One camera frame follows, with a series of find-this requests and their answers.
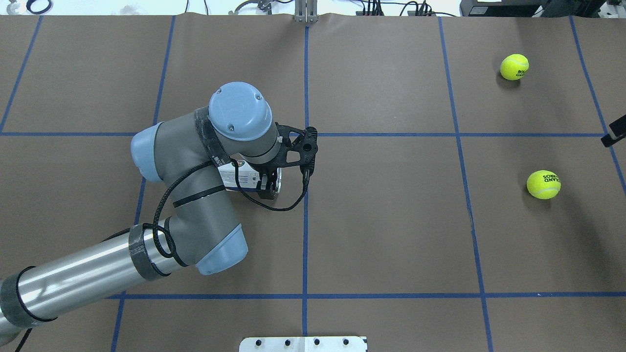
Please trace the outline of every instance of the sticker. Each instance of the sticker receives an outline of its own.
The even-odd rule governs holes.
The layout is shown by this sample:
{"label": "sticker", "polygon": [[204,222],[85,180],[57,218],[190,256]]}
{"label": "sticker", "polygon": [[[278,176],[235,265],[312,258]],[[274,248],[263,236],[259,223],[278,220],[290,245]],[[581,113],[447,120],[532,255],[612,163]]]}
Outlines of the sticker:
{"label": "sticker", "polygon": [[473,8],[471,8],[469,14],[486,14],[487,9],[487,6],[474,6]]}

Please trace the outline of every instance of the white metal plate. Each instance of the white metal plate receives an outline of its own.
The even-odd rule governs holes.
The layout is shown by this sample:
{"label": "white metal plate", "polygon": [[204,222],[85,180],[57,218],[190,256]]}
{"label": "white metal plate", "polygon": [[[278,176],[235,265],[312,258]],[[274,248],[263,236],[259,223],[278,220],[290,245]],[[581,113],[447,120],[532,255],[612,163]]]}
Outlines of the white metal plate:
{"label": "white metal plate", "polygon": [[239,352],[367,352],[363,336],[246,338]]}

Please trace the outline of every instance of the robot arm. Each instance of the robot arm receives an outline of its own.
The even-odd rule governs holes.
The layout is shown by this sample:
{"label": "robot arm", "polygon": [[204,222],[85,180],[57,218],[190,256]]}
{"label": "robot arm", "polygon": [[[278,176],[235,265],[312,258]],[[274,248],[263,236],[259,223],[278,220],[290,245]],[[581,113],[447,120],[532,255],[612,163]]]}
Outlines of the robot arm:
{"label": "robot arm", "polygon": [[[293,142],[289,133],[298,134]],[[288,151],[299,152],[300,161],[287,163]],[[304,194],[317,131],[275,124],[261,93],[233,82],[213,94],[208,107],[138,133],[131,152],[147,180],[171,188],[176,216],[159,221],[159,227],[136,225],[0,282],[0,346],[21,330],[182,267],[195,265],[210,275],[240,262],[248,247],[217,167],[241,154],[262,175],[259,194],[273,198],[277,168],[299,165]]]}

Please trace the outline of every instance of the electrical wire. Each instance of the electrical wire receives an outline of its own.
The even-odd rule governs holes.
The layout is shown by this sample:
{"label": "electrical wire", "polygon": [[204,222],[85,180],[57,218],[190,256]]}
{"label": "electrical wire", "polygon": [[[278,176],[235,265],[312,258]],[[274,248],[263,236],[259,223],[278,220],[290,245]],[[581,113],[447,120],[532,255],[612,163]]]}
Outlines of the electrical wire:
{"label": "electrical wire", "polygon": [[451,16],[451,17],[458,17],[458,16],[457,16],[457,15],[455,15],[455,14],[451,14],[451,13],[442,13],[442,12],[439,12],[439,11],[433,11],[433,12],[429,12],[429,13],[423,13],[423,14],[422,14],[422,16],[430,16],[430,15],[432,15],[432,14],[445,14],[445,15],[448,15],[448,16]]}
{"label": "electrical wire", "polygon": [[[273,2],[277,2],[277,3],[281,3],[281,4],[288,4],[288,3],[292,3],[294,2],[294,0],[273,0]],[[237,8],[235,8],[235,13],[239,12],[242,8],[244,8],[244,6],[249,5],[249,4],[258,4],[259,0],[252,0],[252,1],[244,1],[241,4],[239,4],[239,6],[237,6]]]}
{"label": "electrical wire", "polygon": [[[203,169],[205,167],[212,166],[212,165],[213,165],[213,162],[211,160],[208,160],[208,161],[206,161],[204,163],[201,163],[199,165],[196,165],[196,166],[190,168],[183,175],[181,175],[178,179],[176,179],[176,181],[174,181],[174,183],[172,183],[167,188],[167,190],[163,194],[163,197],[161,197],[161,201],[159,201],[159,204],[156,207],[156,211],[155,211],[155,216],[153,218],[153,222],[151,224],[150,223],[143,223],[141,225],[143,229],[152,229],[152,239],[153,239],[153,241],[155,243],[156,250],[159,252],[159,254],[161,256],[163,256],[164,258],[174,258],[174,260],[176,260],[178,265],[180,265],[182,267],[186,267],[188,265],[185,262],[183,262],[183,260],[178,255],[178,252],[176,251],[176,243],[174,242],[174,238],[172,237],[172,234],[170,233],[170,231],[168,229],[164,228],[163,226],[160,226],[158,224],[158,222],[159,222],[159,219],[161,217],[161,213],[163,212],[163,208],[165,207],[165,203],[167,202],[167,198],[169,198],[170,194],[172,194],[172,191],[174,191],[174,189],[178,185],[180,185],[181,182],[183,182],[187,177],[191,176],[191,174],[193,174],[194,172],[196,172],[198,170],[201,170],[201,169]],[[158,231],[161,231],[163,233],[163,235],[165,236],[165,242],[167,243],[169,252],[167,252],[163,248],[163,245],[161,244],[161,241],[158,238]],[[107,239],[105,239],[105,241],[108,241],[110,239],[114,239],[115,237],[122,236],[124,234],[127,234],[128,232],[130,232],[130,228],[123,229],[122,231],[119,231],[118,233],[116,233],[116,234],[114,234],[112,236],[109,236]]]}
{"label": "electrical wire", "polygon": [[249,5],[249,4],[256,4],[256,1],[244,1],[241,4],[239,4],[239,6],[237,6],[237,8],[235,9],[235,13],[239,12],[239,10],[241,10],[242,8],[244,8],[244,6]]}
{"label": "electrical wire", "polygon": [[398,16],[402,16],[402,14],[404,13],[404,9],[406,9],[407,6],[409,6],[410,4],[415,4],[415,12],[417,13],[418,8],[419,8],[419,4],[417,1],[409,1],[408,3],[404,4],[404,7],[402,8],[402,11],[400,11],[400,14]]}
{"label": "electrical wire", "polygon": [[22,337],[22,341],[19,342],[18,347],[15,349],[15,352],[20,352],[22,350],[22,347],[24,347],[24,343],[26,343],[26,340],[28,339],[28,336],[30,336],[31,332],[33,332],[33,328],[26,330],[24,337]]}
{"label": "electrical wire", "polygon": [[245,193],[244,189],[239,184],[239,163],[235,159],[230,159],[230,162],[235,167],[235,183],[237,184],[237,190],[239,190],[239,192],[241,192],[241,194],[243,194],[246,199],[248,199],[252,203],[254,203],[256,205],[259,205],[259,206],[261,206],[261,207],[263,207],[263,208],[265,208],[267,210],[271,210],[273,212],[288,212],[291,209],[295,208],[300,203],[300,201],[302,201],[302,199],[304,198],[304,195],[307,193],[307,190],[309,189],[309,179],[308,179],[308,177],[304,177],[303,176],[302,177],[302,194],[300,194],[300,197],[298,197],[298,199],[296,200],[295,203],[293,203],[291,206],[286,207],[286,208],[274,208],[274,207],[271,207],[271,206],[269,206],[267,204],[263,204],[263,203],[259,202],[258,200],[252,198],[247,193]]}

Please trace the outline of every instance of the metal bracket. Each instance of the metal bracket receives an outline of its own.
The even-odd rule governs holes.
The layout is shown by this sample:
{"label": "metal bracket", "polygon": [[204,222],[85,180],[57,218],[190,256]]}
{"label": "metal bracket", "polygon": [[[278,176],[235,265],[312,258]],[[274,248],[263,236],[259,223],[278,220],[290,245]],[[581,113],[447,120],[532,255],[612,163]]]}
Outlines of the metal bracket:
{"label": "metal bracket", "polygon": [[298,23],[317,22],[317,0],[295,0],[294,19]]}
{"label": "metal bracket", "polygon": [[291,336],[245,338],[239,352],[367,352],[365,336]]}

